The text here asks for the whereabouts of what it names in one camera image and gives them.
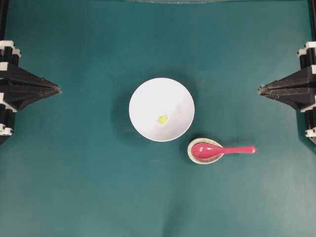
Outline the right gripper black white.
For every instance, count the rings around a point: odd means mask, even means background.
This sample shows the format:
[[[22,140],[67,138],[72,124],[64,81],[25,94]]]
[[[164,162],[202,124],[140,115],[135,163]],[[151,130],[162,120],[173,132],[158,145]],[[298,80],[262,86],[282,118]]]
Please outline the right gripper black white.
[[[306,42],[297,55],[301,70],[258,88],[258,94],[301,110],[305,136],[316,136],[316,42]]]

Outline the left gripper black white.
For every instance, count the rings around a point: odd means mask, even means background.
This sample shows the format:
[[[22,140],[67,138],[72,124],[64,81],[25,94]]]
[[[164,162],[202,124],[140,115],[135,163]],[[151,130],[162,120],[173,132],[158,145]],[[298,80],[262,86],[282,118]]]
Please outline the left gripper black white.
[[[11,40],[0,41],[0,134],[12,135],[17,111],[61,93],[58,85],[18,67],[21,51]],[[7,86],[12,83],[30,86]]]

